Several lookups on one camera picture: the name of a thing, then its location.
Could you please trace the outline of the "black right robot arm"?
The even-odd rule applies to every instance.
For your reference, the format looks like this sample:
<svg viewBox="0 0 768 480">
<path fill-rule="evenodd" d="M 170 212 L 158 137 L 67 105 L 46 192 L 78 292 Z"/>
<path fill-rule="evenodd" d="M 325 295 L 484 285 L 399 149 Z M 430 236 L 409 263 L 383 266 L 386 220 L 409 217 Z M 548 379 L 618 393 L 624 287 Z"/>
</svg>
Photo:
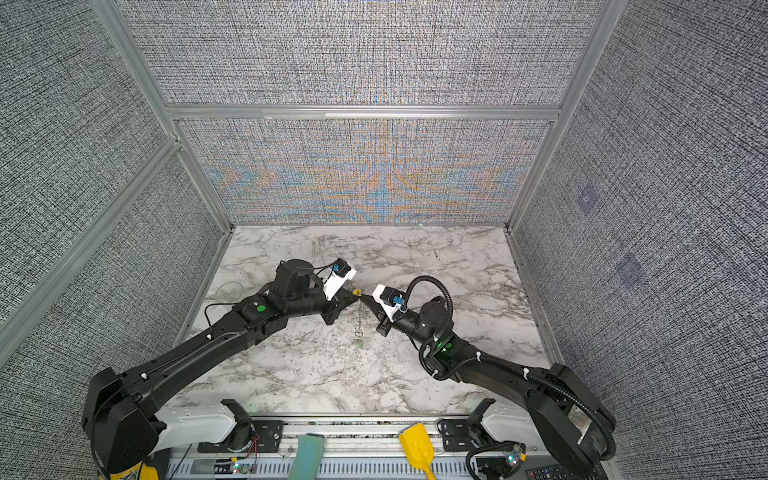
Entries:
<svg viewBox="0 0 768 480">
<path fill-rule="evenodd" d="M 418 345 L 418 360 L 436 381 L 489 390 L 524 408 L 550 455 L 582 478 L 614 458 L 616 420 L 569 367 L 531 367 L 489 354 L 454 331 L 453 302 L 437 296 L 415 311 L 397 291 L 390 299 L 362 295 L 386 335 L 399 331 Z"/>
</svg>

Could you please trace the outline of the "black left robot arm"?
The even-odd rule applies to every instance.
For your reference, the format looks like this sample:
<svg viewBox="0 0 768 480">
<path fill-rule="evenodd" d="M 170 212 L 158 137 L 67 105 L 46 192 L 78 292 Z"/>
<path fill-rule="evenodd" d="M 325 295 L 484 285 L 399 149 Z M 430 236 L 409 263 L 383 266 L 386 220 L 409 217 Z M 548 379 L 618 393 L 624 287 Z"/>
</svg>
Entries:
<svg viewBox="0 0 768 480">
<path fill-rule="evenodd" d="M 162 409 L 179 391 L 228 358 L 284 329 L 289 319 L 319 315 L 331 325 L 357 301 L 344 284 L 356 269 L 343 259 L 319 268 L 291 259 L 273 281 L 232 305 L 203 332 L 159 357 L 122 373 L 107 367 L 90 380 L 82 428 L 91 456 L 105 479 L 140 465 L 179 439 L 184 426 Z"/>
</svg>

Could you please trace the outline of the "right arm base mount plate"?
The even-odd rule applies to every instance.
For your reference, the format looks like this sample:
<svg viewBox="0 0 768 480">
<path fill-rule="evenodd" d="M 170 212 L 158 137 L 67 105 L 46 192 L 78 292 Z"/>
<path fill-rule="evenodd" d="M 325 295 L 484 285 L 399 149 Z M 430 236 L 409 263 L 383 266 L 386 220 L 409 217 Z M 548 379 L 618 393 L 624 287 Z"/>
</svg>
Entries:
<svg viewBox="0 0 768 480">
<path fill-rule="evenodd" d="M 469 452 L 492 442 L 480 422 L 469 418 L 441 418 L 437 429 L 446 452 Z"/>
</svg>

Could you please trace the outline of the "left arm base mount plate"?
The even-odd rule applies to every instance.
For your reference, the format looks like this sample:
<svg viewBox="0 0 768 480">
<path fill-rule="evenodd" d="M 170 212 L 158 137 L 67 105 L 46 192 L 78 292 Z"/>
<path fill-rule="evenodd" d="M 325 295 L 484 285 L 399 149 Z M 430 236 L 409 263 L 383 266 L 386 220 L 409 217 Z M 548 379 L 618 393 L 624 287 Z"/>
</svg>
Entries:
<svg viewBox="0 0 768 480">
<path fill-rule="evenodd" d="M 257 453 L 277 453 L 283 438 L 285 422 L 281 420 L 257 419 L 241 433 L 220 443 L 200 443 L 198 453 L 232 453 L 245 455 L 255 450 Z"/>
</svg>

